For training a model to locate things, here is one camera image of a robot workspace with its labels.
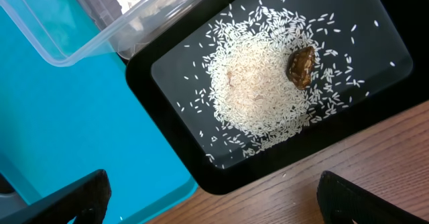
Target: brown rock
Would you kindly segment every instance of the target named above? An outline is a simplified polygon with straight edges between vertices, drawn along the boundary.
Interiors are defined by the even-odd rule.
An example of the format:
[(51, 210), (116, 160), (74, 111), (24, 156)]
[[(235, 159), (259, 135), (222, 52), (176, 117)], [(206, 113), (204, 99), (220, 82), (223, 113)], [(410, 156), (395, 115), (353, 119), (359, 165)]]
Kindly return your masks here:
[(315, 62), (316, 56), (312, 46), (290, 54), (286, 65), (286, 76), (299, 90), (304, 90), (311, 84), (311, 72)]

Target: rice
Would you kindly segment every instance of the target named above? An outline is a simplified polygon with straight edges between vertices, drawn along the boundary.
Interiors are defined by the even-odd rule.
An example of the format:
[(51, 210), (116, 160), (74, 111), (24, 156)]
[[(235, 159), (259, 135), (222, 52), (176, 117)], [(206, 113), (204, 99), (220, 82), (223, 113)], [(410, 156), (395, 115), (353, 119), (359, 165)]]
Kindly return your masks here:
[[(306, 17), (298, 12), (265, 7), (262, 0), (254, 10), (248, 10), (245, 21), (235, 22), (232, 13), (229, 13), (231, 19), (222, 17), (215, 20), (213, 26), (209, 24), (210, 30), (206, 35), (213, 38), (215, 44), (209, 46), (216, 46), (216, 50), (203, 57), (202, 67), (210, 76), (210, 90), (208, 94), (205, 90), (204, 94), (200, 92), (195, 100), (203, 104), (199, 109), (196, 107), (197, 113), (202, 113), (204, 103), (214, 109), (214, 113), (210, 114), (221, 123), (221, 130), (216, 127), (220, 143), (240, 145), (245, 158), (287, 141), (311, 123), (322, 121), (349, 107), (341, 101), (345, 99), (334, 91), (342, 88), (337, 87), (342, 84), (341, 81), (353, 87), (364, 83), (361, 80), (347, 82), (351, 75), (345, 76), (346, 81), (338, 78), (353, 71), (350, 67), (352, 59), (348, 54), (345, 54), (347, 64), (327, 62), (326, 58), (323, 59), (325, 64), (321, 62), (322, 55), (330, 57), (339, 53), (333, 49), (320, 52), (325, 42), (319, 44), (313, 39), (312, 27), (318, 24), (315, 23), (317, 21), (326, 20), (327, 25), (334, 24), (334, 13), (325, 13), (306, 21)], [(318, 28), (316, 32), (328, 35), (325, 27)], [(341, 33), (340, 29), (332, 30)], [(314, 82), (306, 91), (299, 91), (285, 74), (286, 61), (292, 52), (307, 46), (314, 47), (316, 51), (315, 69), (311, 72)], [(317, 83), (322, 80), (322, 86), (318, 87), (316, 80)], [(324, 109), (324, 112), (318, 113), (315, 109)], [(245, 144), (249, 138), (251, 144)]]

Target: wooden table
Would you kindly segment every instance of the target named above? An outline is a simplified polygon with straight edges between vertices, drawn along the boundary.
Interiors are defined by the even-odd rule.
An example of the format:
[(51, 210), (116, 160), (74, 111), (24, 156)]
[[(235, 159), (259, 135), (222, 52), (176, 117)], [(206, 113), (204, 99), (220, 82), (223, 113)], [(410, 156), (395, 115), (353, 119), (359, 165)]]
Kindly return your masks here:
[(225, 196), (199, 188), (151, 223), (323, 223), (316, 187), (324, 170), (429, 221), (429, 102)]

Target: blue tray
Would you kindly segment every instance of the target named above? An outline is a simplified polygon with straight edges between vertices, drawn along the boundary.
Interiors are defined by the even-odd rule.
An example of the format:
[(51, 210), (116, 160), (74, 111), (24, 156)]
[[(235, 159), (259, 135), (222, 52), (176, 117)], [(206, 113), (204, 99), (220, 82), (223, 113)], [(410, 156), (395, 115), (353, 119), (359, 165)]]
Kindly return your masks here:
[(193, 194), (116, 54), (56, 68), (1, 9), (0, 22), (0, 173), (28, 204), (100, 168), (112, 188), (105, 223), (147, 221)]

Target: black plastic tray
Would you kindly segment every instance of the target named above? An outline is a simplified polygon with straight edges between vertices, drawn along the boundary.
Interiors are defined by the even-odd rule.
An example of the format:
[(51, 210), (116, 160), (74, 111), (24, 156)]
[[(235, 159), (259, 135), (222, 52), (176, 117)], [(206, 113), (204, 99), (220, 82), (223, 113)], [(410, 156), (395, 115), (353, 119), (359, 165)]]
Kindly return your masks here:
[[(429, 6), (428, 0), (400, 0), (400, 2), (381, 0), (412, 56), (414, 70), (411, 74), (408, 75), (406, 70), (408, 68), (404, 68), (403, 76), (408, 75), (405, 80), (353, 105), (350, 109), (329, 117), (320, 124), (304, 129), (301, 134), (289, 139), (286, 144), (278, 144), (225, 170), (217, 168), (208, 161), (206, 153), (197, 144), (177, 111), (152, 80), (151, 67), (154, 62), (233, 1), (202, 1), (178, 23), (132, 58), (127, 67), (127, 82), (131, 90), (199, 185), (211, 193), (223, 194), (239, 188), (378, 121), (421, 103), (429, 97), (424, 90), (418, 91), (418, 86), (424, 85), (427, 69), (424, 55), (427, 44), (424, 39), (429, 34), (424, 29), (429, 25), (429, 20), (424, 12)], [(383, 74), (379, 76), (379, 80), (384, 81), (392, 75)]]

